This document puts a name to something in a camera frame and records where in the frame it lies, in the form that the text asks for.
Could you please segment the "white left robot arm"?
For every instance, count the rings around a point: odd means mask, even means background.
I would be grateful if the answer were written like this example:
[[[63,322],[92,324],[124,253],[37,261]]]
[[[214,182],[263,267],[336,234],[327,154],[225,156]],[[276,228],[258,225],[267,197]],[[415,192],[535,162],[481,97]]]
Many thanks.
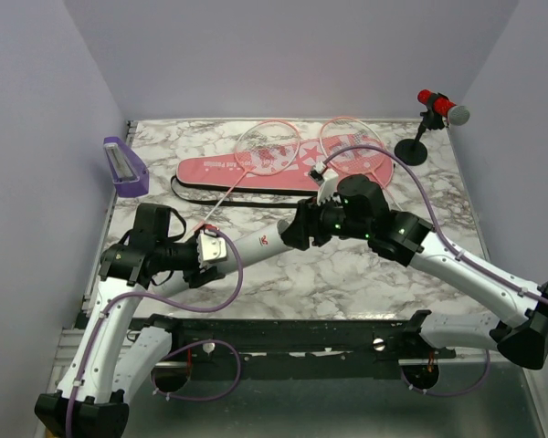
[[[121,348],[133,315],[149,298],[171,307],[200,312],[173,301],[176,288],[164,291],[156,275],[181,273],[181,288],[200,287],[224,277],[220,267],[243,261],[233,241],[218,229],[201,225],[195,233],[171,236],[169,206],[142,203],[132,229],[105,250],[100,283],[75,356],[55,392],[41,394],[37,418],[57,437],[120,437],[125,430],[131,396],[160,359],[175,360],[184,349],[183,336],[170,328],[147,328],[126,354]]]

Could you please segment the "purple metronome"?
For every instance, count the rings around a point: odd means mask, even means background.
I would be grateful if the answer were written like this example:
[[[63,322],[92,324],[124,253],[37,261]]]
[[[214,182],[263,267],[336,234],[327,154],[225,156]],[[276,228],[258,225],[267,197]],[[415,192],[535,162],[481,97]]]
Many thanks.
[[[142,159],[120,138],[106,137],[103,150],[111,169],[116,194],[137,198],[149,192],[149,173]]]

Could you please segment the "black microphone stand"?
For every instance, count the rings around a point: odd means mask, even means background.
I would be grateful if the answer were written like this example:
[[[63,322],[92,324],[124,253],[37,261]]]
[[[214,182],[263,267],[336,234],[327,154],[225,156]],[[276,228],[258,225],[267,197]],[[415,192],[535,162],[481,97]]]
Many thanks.
[[[443,117],[432,109],[421,112],[422,120],[413,139],[403,139],[395,146],[395,156],[409,166],[418,166],[427,160],[427,147],[421,141],[427,130],[442,130],[445,128]]]

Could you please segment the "red grey microphone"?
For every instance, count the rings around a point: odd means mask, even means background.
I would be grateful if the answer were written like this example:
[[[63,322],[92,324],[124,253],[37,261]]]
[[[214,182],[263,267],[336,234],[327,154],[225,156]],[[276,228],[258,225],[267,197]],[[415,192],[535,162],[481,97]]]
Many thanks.
[[[441,93],[422,89],[417,94],[417,100],[429,110],[445,118],[449,124],[462,126],[469,121],[469,110],[465,106],[454,103]]]

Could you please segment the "grey shuttlecock tube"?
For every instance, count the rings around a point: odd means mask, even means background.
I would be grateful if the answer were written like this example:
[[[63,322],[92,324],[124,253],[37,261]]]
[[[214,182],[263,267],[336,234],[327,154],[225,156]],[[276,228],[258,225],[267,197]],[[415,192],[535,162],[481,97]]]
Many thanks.
[[[243,236],[234,242],[234,246],[240,256],[243,267],[255,265],[271,257],[278,256],[284,252],[290,251],[280,237],[290,223],[285,219],[280,219],[274,224],[270,224],[250,235]],[[237,260],[234,252],[227,245],[227,260],[217,264],[221,273],[227,275],[237,271]],[[177,293],[191,289],[183,279],[183,273],[173,276],[160,286],[152,286],[154,294],[163,297],[172,297]]]

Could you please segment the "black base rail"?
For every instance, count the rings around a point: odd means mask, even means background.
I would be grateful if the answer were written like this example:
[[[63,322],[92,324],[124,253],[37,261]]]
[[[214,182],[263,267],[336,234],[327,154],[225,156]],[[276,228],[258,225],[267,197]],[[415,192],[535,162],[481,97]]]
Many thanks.
[[[133,330],[164,329],[175,359],[158,368],[163,384],[194,381],[323,380],[400,376],[400,364],[453,359],[452,349],[429,346],[419,319],[137,318]]]

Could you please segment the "pink left badminton racket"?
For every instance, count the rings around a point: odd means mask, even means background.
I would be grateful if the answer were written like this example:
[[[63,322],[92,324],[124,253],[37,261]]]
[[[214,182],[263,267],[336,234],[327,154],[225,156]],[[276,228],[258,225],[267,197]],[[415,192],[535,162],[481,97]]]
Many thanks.
[[[243,132],[237,139],[234,158],[243,170],[216,205],[193,228],[196,232],[208,223],[215,210],[247,175],[270,177],[293,164],[300,148],[298,129],[285,120],[264,120]]]

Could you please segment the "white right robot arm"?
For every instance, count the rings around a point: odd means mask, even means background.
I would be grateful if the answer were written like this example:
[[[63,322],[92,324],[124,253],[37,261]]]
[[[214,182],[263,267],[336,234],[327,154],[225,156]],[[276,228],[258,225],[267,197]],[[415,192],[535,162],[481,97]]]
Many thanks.
[[[487,310],[464,316],[419,311],[402,335],[415,358],[434,349],[465,347],[499,352],[525,369],[539,370],[548,356],[548,281],[538,285],[443,242],[436,227],[409,212],[392,210],[382,189],[357,174],[342,179],[338,200],[299,202],[282,232],[283,243],[305,251],[333,237],[364,240],[378,256],[434,276]]]

